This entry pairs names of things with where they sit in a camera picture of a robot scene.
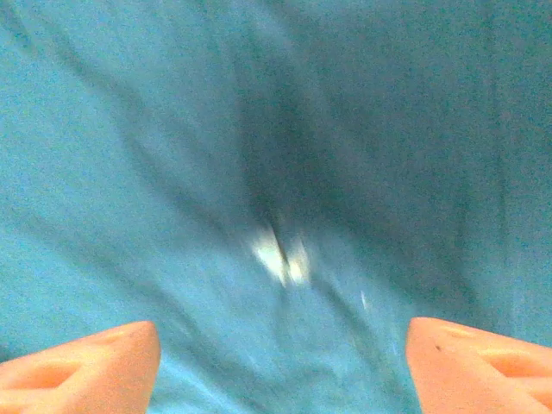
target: teal cloth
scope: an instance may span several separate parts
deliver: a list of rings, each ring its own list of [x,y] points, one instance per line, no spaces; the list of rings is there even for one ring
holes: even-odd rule
[[[0,1],[0,359],[147,319],[153,414],[413,413],[411,317],[552,346],[550,16]]]

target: blue surface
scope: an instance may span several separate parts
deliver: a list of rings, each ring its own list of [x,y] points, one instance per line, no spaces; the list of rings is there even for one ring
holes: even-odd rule
[[[153,414],[396,413],[411,317],[552,346],[550,11],[0,1],[0,358],[147,319]]]

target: wrinkled fabric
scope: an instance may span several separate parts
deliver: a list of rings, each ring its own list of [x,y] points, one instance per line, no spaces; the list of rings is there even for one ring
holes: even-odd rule
[[[552,346],[550,11],[0,1],[0,361],[152,320],[152,414],[414,413],[412,317]]]

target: orange plastic part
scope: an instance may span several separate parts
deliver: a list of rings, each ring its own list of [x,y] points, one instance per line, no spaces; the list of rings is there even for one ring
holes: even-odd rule
[[[551,348],[417,317],[406,358],[424,414],[552,412]]]
[[[145,413],[160,364],[151,322],[0,364],[0,414]]]

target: blue fabric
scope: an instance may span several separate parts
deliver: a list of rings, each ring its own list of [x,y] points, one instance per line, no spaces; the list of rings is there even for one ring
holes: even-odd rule
[[[395,413],[411,317],[552,346],[550,11],[0,1],[0,358],[147,319],[153,414]]]

